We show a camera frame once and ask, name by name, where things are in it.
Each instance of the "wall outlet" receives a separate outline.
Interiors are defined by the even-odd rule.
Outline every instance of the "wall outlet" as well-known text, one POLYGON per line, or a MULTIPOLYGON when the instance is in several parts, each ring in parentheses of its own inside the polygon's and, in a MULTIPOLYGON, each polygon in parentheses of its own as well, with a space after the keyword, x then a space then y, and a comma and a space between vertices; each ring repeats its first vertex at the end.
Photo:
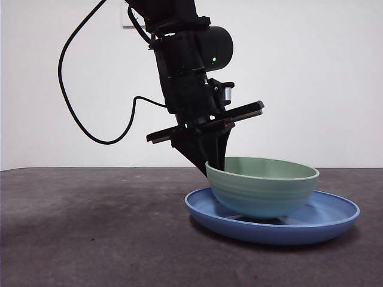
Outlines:
MULTIPOLYGON (((127 15, 127 8, 129 7, 129 4, 123 1, 121 3, 121 25, 123 29, 134 29, 134 26, 132 22, 129 19, 129 16, 127 15)), ((145 21, 144 18, 142 18, 136 11, 133 11, 133 15, 136 17, 138 23, 141 25, 142 28, 145 29, 145 21)))

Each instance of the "plate rim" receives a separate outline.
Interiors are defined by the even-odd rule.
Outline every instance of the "plate rim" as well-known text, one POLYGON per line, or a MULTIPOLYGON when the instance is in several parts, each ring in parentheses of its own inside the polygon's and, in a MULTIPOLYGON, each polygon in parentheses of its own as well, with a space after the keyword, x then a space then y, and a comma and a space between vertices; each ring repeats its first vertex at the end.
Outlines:
POLYGON ((256 223, 256 222, 247 222, 247 221, 239 222, 238 220, 235 220, 235 219, 230 219, 230 218, 225 218, 225 217, 220 217, 220 216, 216 216, 216 215, 210 215, 210 214, 207 214, 207 213, 203 213, 203 212, 197 210, 194 206, 192 206, 189 203, 189 198, 193 194, 196 194, 196 193, 199 193, 199 192, 203 192, 205 190, 211 190, 211 187, 200 188, 198 190, 194 190, 194 191, 188 193, 185 196, 185 204, 186 204, 186 206, 188 208, 190 208, 190 209, 192 209, 192 210, 194 210, 194 211, 196 211, 196 212, 198 212, 200 214, 208 216, 210 218, 219 219, 219 220, 223 220, 223 221, 228 221, 228 222, 232 222, 232 223, 235 223, 235 224, 247 224, 247 225, 253 225, 253 226, 274 227, 274 228, 316 228, 316 227, 329 227, 329 226, 344 224, 344 223, 347 223, 347 222, 350 222, 350 221, 353 221, 353 220, 357 219, 359 217, 359 215, 360 215, 360 208, 359 208, 359 206, 356 203, 352 202, 351 200, 346 199, 345 197, 342 197, 342 196, 338 196, 336 194, 326 193, 324 191, 319 191, 319 190, 313 190, 314 193, 321 193, 321 194, 324 194, 324 195, 327 195, 327 196, 330 196, 330 197, 336 197, 338 199, 341 199, 341 200, 347 202, 348 204, 350 204, 350 205, 355 207, 355 209, 356 209, 355 214, 353 214, 353 216, 350 216, 348 218, 345 218, 345 219, 342 219, 342 220, 338 220, 338 221, 333 221, 333 222, 326 223, 326 224, 278 225, 278 224, 265 224, 265 223, 256 223))

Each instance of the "ribbed bowl surface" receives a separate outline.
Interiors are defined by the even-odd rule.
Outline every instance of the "ribbed bowl surface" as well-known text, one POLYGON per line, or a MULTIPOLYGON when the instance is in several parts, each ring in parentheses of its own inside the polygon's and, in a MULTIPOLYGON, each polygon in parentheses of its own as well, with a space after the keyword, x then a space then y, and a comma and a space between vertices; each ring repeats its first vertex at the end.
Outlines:
POLYGON ((206 162, 206 172, 215 197, 252 218, 276 218, 298 210, 319 177, 319 171, 302 164, 249 157, 227 157, 224 172, 206 162))

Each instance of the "robotic arm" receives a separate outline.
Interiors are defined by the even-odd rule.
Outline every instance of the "robotic arm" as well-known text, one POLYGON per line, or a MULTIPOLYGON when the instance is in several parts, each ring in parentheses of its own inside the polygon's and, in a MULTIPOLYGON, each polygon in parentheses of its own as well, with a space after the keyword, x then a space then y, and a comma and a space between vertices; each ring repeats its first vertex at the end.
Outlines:
POLYGON ((126 2, 133 25, 156 55, 165 104, 177 119, 176 126, 147 135, 147 141, 170 140, 205 175, 206 161, 223 170, 234 122, 260 115, 264 107, 258 101, 227 111, 234 83, 221 83, 206 74, 230 62, 230 34, 221 27, 210 27, 209 17, 199 17, 194 0, 126 2), (132 8, 143 16, 150 37, 136 22, 132 8))

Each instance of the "bowl rim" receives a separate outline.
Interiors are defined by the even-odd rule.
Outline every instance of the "bowl rim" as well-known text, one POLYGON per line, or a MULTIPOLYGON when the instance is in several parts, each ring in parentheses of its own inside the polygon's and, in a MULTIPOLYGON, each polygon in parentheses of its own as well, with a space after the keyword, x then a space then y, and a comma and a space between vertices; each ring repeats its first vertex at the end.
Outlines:
POLYGON ((207 171, 207 169, 211 169, 211 170, 213 170, 215 172, 222 173, 224 175, 238 176, 240 178, 249 178, 249 179, 261 179, 261 180, 264 180, 264 181, 307 181, 307 180, 310 180, 310 179, 317 178, 320 175, 319 170, 317 170, 317 169, 315 169, 315 168, 313 168, 311 166, 306 166, 304 164, 295 163, 293 161, 288 161, 288 160, 277 160, 277 159, 274 159, 274 158, 264 158, 264 157, 225 157, 225 159, 227 159, 227 158, 252 158, 252 159, 258 159, 258 160, 283 161, 285 163, 292 163, 292 164, 296 164, 298 166, 307 167, 307 168, 313 170, 315 172, 315 174, 312 175, 312 176, 307 176, 305 178, 262 178, 261 176, 240 175, 238 173, 225 172, 225 171, 216 169, 214 167, 211 167, 209 165, 209 161, 206 161, 206 163, 205 163, 206 171, 207 171))

